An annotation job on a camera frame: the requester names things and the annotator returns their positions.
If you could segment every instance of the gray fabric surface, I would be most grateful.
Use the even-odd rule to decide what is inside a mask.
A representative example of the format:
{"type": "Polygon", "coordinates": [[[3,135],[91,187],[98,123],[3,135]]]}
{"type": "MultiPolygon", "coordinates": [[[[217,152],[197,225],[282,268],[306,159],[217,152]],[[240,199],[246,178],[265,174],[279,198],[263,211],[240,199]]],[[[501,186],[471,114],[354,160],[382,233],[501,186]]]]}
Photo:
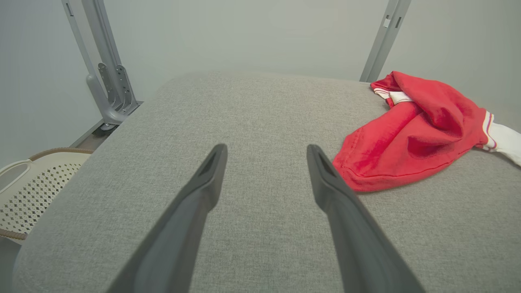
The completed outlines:
{"type": "MultiPolygon", "coordinates": [[[[491,109],[520,131],[509,109],[491,109]]],[[[19,291],[100,292],[224,142],[228,166],[192,291],[341,291],[306,146],[330,159],[387,106],[361,82],[191,74],[162,87],[85,162],[25,241],[19,291]]],[[[472,150],[421,182],[360,195],[428,291],[521,289],[521,170],[472,150]]]]}

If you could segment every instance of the basket handle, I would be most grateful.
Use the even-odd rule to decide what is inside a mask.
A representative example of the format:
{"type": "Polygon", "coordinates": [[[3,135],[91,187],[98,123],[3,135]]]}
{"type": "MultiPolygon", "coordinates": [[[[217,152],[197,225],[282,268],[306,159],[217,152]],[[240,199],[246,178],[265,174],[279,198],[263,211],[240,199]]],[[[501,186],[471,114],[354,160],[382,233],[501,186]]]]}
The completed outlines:
{"type": "Polygon", "coordinates": [[[13,185],[16,181],[18,181],[20,178],[22,178],[23,175],[25,175],[29,169],[31,168],[31,163],[32,161],[31,160],[23,160],[23,161],[17,161],[17,162],[14,162],[14,163],[11,163],[5,167],[3,167],[2,169],[0,169],[0,177],[2,177],[4,174],[6,174],[7,172],[9,172],[11,169],[13,168],[16,168],[18,166],[21,166],[21,165],[27,165],[27,169],[25,169],[22,174],[18,175],[18,177],[16,177],[15,180],[11,181],[8,185],[6,185],[4,188],[2,188],[2,190],[0,190],[0,194],[2,192],[4,192],[4,190],[6,190],[7,188],[9,188],[11,185],[13,185]]]}

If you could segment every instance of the laundry basket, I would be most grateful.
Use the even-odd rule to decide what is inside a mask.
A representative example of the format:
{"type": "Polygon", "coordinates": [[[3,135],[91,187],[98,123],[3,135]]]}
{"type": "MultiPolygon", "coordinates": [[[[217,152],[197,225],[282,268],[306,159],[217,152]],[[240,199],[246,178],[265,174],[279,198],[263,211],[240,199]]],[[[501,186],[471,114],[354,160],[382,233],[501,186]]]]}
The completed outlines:
{"type": "Polygon", "coordinates": [[[52,149],[2,168],[0,235],[24,240],[91,153],[84,149],[52,149]]]}

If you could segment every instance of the red garment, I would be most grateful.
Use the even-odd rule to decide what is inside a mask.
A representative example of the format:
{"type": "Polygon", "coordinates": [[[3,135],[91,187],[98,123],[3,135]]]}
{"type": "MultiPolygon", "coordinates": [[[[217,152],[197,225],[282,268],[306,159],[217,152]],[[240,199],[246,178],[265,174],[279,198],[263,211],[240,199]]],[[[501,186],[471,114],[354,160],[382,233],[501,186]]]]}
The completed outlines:
{"type": "Polygon", "coordinates": [[[393,71],[371,87],[391,109],[348,135],[333,160],[353,190],[419,181],[489,142],[491,114],[447,84],[393,71]],[[393,92],[410,99],[395,104],[393,92]]]}

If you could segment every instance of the metal bracket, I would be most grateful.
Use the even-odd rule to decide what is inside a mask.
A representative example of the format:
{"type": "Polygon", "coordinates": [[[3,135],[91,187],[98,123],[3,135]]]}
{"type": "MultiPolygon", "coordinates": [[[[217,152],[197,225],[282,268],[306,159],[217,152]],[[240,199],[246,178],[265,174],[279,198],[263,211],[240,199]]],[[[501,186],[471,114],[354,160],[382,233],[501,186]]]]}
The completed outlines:
{"type": "Polygon", "coordinates": [[[360,81],[373,82],[378,79],[410,3],[411,0],[389,0],[360,81]]]}
{"type": "Polygon", "coordinates": [[[143,102],[136,101],[127,72],[121,65],[103,0],[82,0],[82,4],[103,62],[98,64],[98,71],[107,90],[107,95],[105,95],[102,85],[96,77],[94,66],[74,18],[71,3],[69,0],[61,0],[61,2],[89,71],[86,79],[87,85],[100,109],[103,120],[108,124],[119,125],[143,102]]]}

